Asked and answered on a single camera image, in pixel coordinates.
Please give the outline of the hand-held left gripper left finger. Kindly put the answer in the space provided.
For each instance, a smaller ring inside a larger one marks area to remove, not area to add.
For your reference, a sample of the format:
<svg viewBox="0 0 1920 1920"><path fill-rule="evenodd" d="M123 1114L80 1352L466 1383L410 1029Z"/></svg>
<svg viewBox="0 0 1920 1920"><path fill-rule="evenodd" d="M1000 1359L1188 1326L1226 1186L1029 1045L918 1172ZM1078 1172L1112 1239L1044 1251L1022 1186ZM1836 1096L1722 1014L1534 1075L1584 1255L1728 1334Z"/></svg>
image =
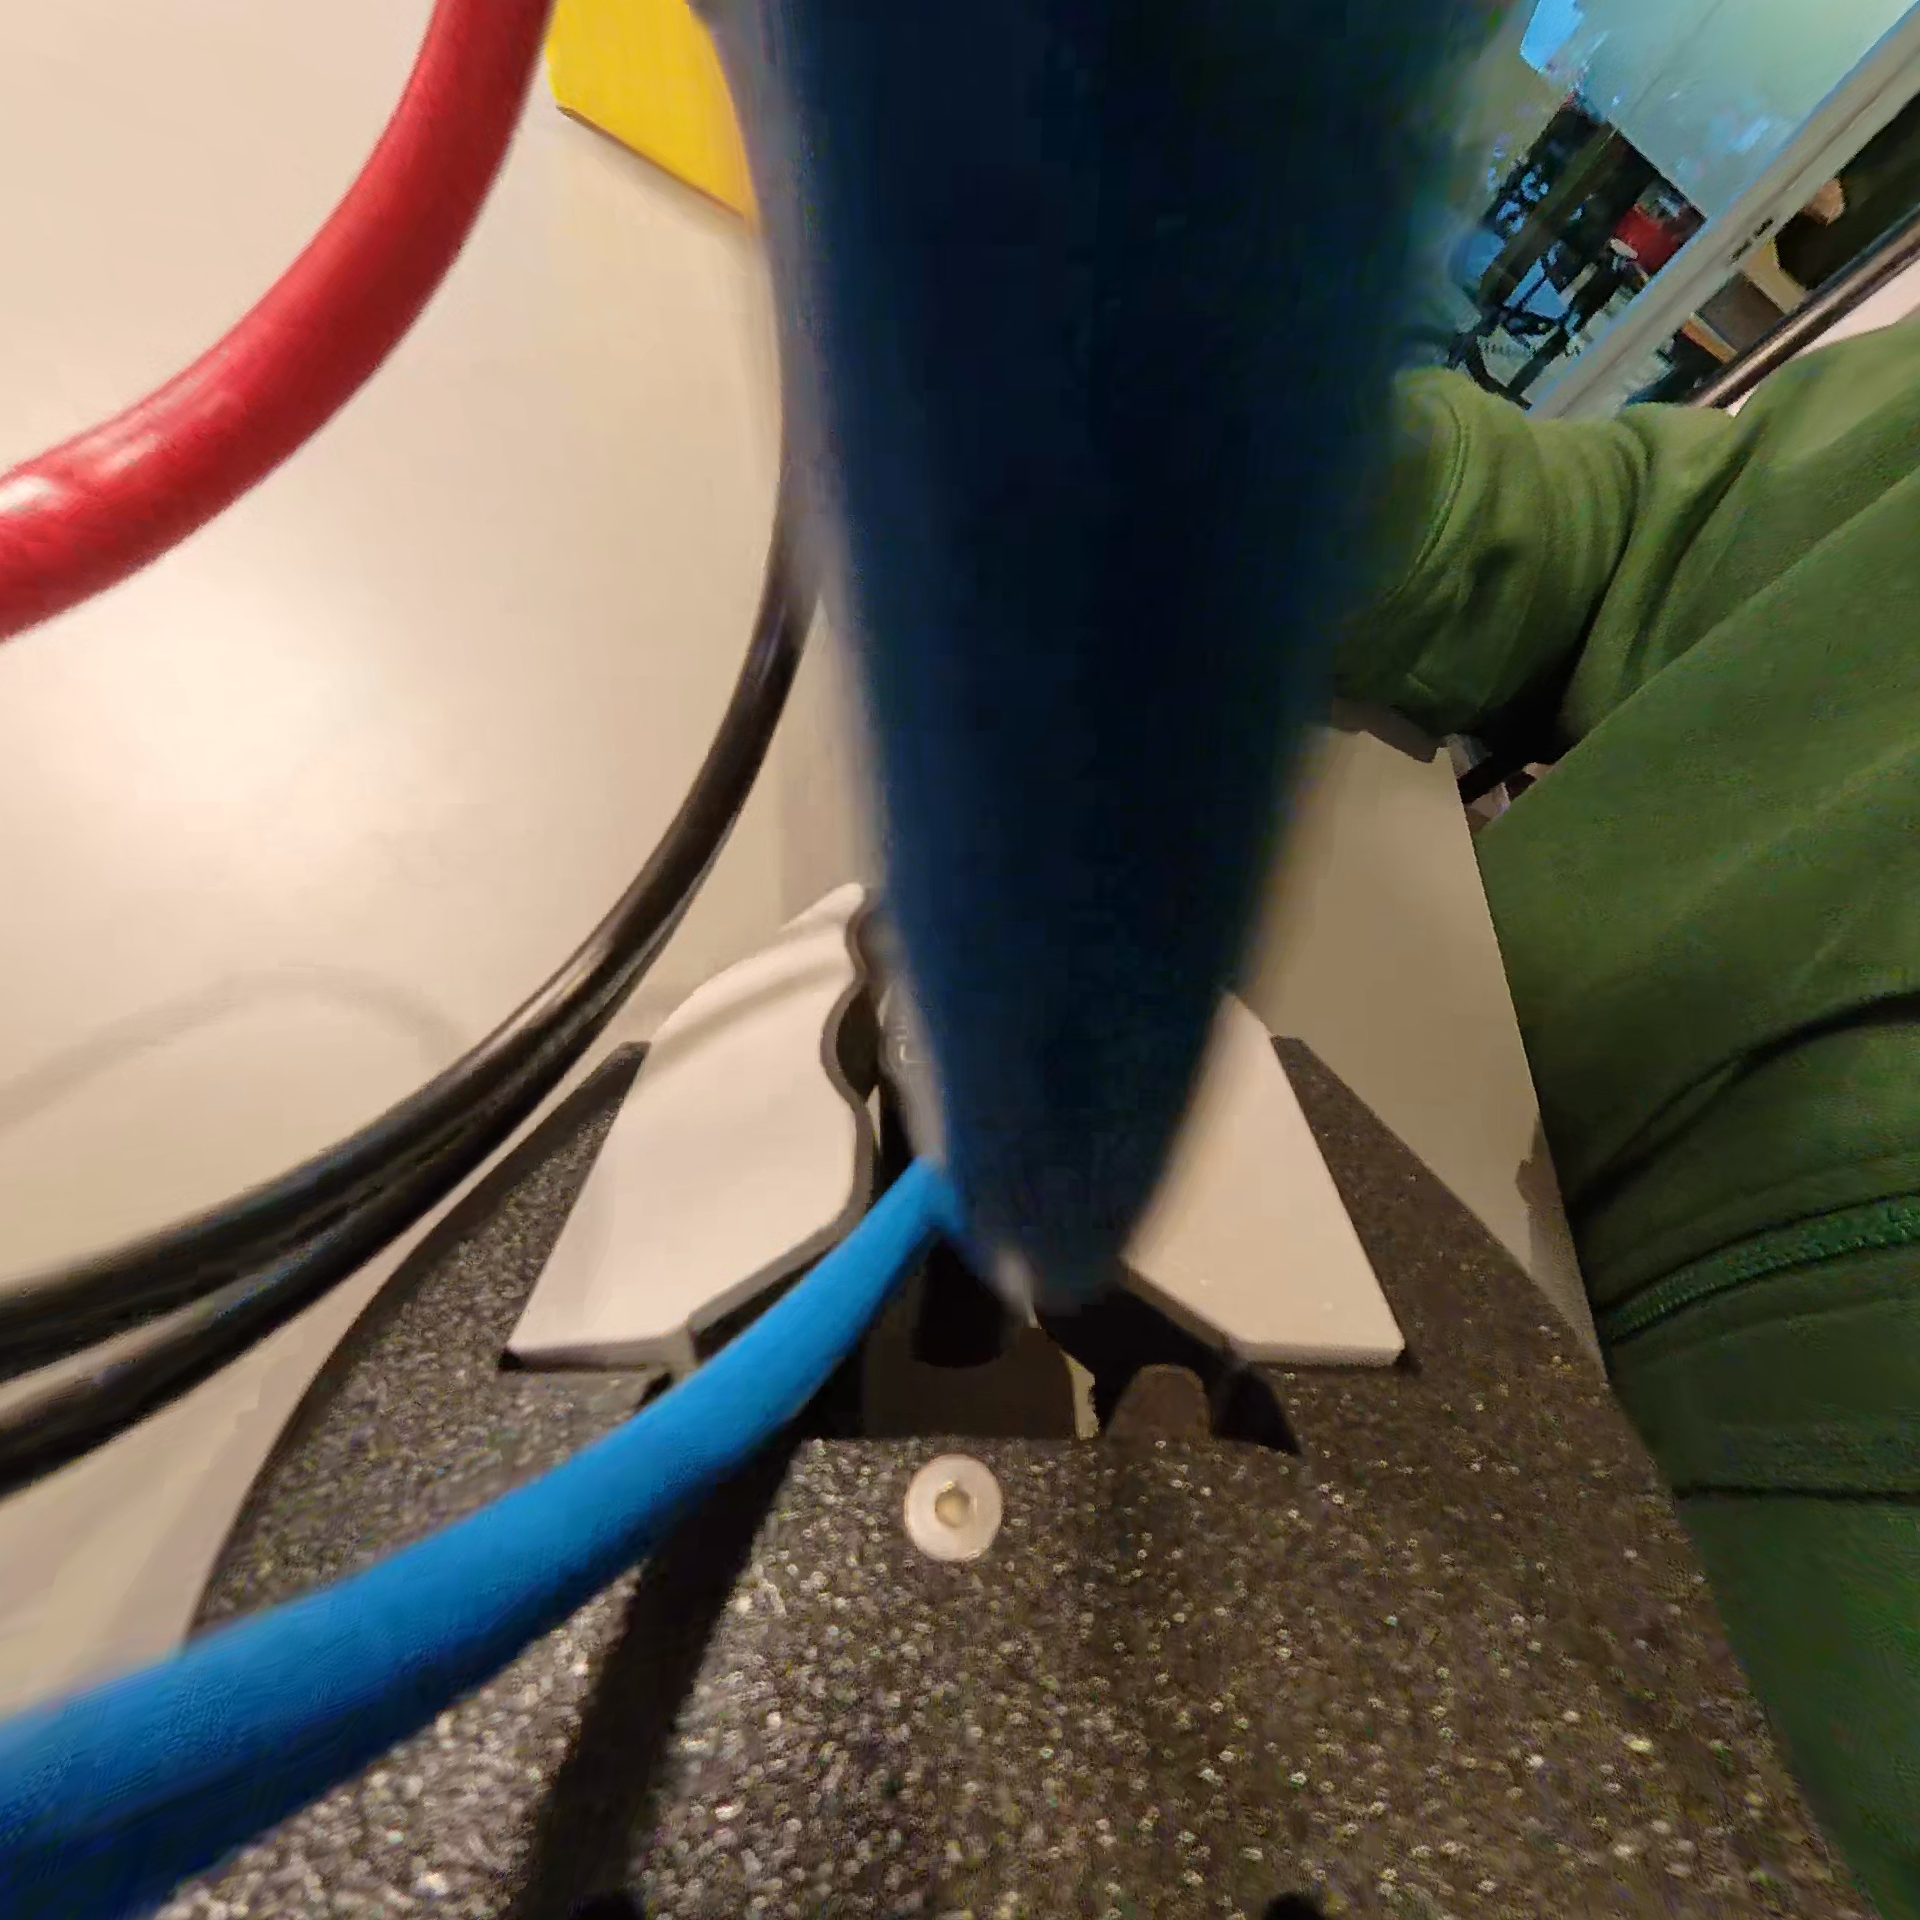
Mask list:
<svg viewBox="0 0 1920 1920"><path fill-rule="evenodd" d="M845 882L658 1026L508 1342L518 1368L697 1368L875 1188L881 1036Z"/></svg>

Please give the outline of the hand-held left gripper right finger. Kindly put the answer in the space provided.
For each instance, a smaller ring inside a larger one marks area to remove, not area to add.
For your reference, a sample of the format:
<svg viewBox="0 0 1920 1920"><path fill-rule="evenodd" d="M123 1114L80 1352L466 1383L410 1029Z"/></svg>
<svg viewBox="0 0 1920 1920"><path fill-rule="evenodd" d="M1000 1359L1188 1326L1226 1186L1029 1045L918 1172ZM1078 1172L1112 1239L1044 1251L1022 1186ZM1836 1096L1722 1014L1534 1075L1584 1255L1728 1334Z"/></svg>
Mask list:
<svg viewBox="0 0 1920 1920"><path fill-rule="evenodd" d="M1275 1042L1229 994L1122 1263L1134 1293L1236 1359L1385 1368L1406 1350Z"/></svg>

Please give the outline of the person's right forearm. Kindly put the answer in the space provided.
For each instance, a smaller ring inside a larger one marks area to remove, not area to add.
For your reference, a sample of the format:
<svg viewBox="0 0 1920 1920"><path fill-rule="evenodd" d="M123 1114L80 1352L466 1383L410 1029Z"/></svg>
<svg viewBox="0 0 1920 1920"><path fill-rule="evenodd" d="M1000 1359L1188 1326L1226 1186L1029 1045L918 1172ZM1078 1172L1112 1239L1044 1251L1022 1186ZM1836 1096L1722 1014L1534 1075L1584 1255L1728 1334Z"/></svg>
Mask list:
<svg viewBox="0 0 1920 1920"><path fill-rule="evenodd" d="M1806 373L1739 415L1646 404L1589 422L1526 415L1462 375L1406 376L1373 570L1334 640L1337 700L1440 738L1578 682L1573 732L1589 732L1726 627L1682 636L1674 598L1694 559L1720 572L1720 510L1760 472L1763 429L1789 421Z"/></svg>

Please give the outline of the person's green jacket torso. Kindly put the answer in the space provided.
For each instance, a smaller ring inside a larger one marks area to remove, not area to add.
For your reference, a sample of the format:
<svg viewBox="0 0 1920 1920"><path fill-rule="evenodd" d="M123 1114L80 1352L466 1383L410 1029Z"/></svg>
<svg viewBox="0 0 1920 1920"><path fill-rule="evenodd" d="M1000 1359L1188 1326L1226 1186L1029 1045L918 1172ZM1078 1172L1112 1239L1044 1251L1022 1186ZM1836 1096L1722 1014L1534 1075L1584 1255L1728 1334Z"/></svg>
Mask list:
<svg viewBox="0 0 1920 1920"><path fill-rule="evenodd" d="M1792 1766L1916 1915L1916 323L1811 366L1705 647L1484 852L1620 1404Z"/></svg>

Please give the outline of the yellow plastic bin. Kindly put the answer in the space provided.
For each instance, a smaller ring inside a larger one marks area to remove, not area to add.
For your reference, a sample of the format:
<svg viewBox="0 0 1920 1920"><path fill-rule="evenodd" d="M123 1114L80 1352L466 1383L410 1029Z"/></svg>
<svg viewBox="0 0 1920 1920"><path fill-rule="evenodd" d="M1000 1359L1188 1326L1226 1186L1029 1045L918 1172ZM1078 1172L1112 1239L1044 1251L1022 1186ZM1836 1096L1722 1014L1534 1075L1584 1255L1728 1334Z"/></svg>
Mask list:
<svg viewBox="0 0 1920 1920"><path fill-rule="evenodd" d="M545 62L569 118L756 227L729 85L691 3L558 3Z"/></svg>

